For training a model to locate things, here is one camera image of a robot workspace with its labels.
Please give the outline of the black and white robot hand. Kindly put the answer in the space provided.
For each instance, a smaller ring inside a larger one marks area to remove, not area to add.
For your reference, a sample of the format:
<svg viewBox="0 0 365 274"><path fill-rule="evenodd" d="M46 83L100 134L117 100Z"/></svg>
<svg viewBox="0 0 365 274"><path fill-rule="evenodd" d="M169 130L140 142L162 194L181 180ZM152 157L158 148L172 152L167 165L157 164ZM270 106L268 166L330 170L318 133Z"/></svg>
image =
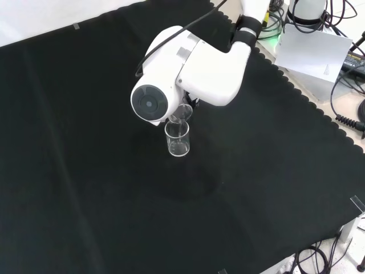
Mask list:
<svg viewBox="0 0 365 274"><path fill-rule="evenodd" d="M192 99L189 95L188 92L184 92L184 96L183 96L183 99L182 99L182 102L183 104L188 104L190 105L193 109L195 109L196 107L199 106L199 98L196 98L196 99Z"/></svg>

